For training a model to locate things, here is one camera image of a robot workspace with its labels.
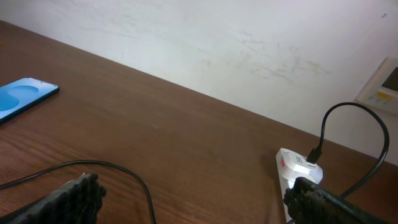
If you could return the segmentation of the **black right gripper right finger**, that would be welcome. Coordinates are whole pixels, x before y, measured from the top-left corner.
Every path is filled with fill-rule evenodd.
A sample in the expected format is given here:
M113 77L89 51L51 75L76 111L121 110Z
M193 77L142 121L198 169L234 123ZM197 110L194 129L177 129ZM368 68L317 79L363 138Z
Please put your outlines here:
M287 222L296 224L388 224L304 177L285 190Z

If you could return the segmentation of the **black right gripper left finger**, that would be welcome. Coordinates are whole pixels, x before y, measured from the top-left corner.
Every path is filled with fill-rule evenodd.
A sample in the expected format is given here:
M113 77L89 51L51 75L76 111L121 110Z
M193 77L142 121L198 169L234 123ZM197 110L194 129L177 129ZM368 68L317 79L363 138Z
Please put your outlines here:
M2 224L95 224L106 189L98 175L85 174L1 217Z

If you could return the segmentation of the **blue Galaxy smartphone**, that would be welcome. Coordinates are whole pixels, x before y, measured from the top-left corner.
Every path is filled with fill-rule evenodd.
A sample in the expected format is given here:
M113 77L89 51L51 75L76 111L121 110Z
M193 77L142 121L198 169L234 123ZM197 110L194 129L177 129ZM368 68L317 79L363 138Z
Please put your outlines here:
M60 91L56 84L21 78L1 87L1 124Z

